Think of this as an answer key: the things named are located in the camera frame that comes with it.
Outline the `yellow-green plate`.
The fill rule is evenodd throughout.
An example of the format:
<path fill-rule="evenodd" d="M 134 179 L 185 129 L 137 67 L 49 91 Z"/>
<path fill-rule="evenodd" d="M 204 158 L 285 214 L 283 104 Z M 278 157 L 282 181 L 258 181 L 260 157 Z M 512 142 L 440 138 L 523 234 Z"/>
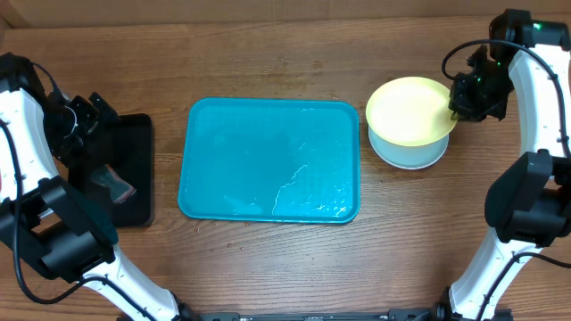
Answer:
<path fill-rule="evenodd" d="M 448 108 L 450 89 L 430 78 L 389 81 L 368 99 L 366 119 L 373 132 L 391 144 L 417 147 L 447 136 L 456 126 Z"/>

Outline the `dark bow-shaped sponge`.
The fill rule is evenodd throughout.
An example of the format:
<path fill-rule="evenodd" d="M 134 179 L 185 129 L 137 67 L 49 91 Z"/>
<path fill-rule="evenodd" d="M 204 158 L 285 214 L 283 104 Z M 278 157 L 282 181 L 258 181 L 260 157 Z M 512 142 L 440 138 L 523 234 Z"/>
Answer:
<path fill-rule="evenodd" d="M 108 164 L 94 170 L 90 180 L 108 189 L 113 203 L 122 203 L 136 193 L 136 188 L 122 179 Z"/>

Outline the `light blue plate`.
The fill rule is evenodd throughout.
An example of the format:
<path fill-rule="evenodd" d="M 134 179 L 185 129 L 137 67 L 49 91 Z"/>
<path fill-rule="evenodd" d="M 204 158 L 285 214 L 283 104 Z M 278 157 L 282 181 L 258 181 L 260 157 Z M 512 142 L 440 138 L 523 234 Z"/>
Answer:
<path fill-rule="evenodd" d="M 439 161 L 448 147 L 449 137 L 421 146 L 401 146 L 385 141 L 371 128 L 368 138 L 373 150 L 386 163 L 399 169 L 424 169 Z"/>

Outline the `white plate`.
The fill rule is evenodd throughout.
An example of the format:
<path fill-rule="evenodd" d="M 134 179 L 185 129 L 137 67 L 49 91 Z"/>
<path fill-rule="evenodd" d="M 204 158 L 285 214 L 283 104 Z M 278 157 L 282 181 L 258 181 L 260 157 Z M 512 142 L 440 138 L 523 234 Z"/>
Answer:
<path fill-rule="evenodd" d="M 386 163 L 399 169 L 424 169 L 432 166 L 439 161 L 447 146 L 420 146 L 420 147 L 403 147 L 403 146 L 380 146 L 374 147 L 377 155 Z"/>

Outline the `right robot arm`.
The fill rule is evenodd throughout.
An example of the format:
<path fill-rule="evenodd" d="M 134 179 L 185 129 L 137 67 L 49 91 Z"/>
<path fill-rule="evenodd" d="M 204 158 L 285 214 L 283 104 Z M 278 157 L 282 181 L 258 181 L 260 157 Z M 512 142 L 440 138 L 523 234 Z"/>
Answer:
<path fill-rule="evenodd" d="M 521 154 L 490 186 L 488 226 L 463 275 L 424 320 L 510 320 L 497 304 L 518 272 L 570 233 L 570 33 L 508 9 L 478 39 L 471 71 L 451 77 L 449 108 L 458 121 L 503 119 L 517 96 Z"/>

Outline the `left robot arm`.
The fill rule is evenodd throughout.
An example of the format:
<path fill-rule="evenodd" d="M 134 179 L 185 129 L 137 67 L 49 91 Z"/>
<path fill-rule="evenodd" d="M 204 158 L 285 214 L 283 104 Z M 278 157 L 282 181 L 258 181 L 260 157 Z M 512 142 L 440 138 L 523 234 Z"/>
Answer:
<path fill-rule="evenodd" d="M 119 245 L 119 228 L 153 223 L 151 118 L 120 115 L 96 93 L 45 89 L 45 74 L 26 57 L 1 57 L 1 240 L 15 273 L 89 288 L 127 320 L 194 319 Z"/>

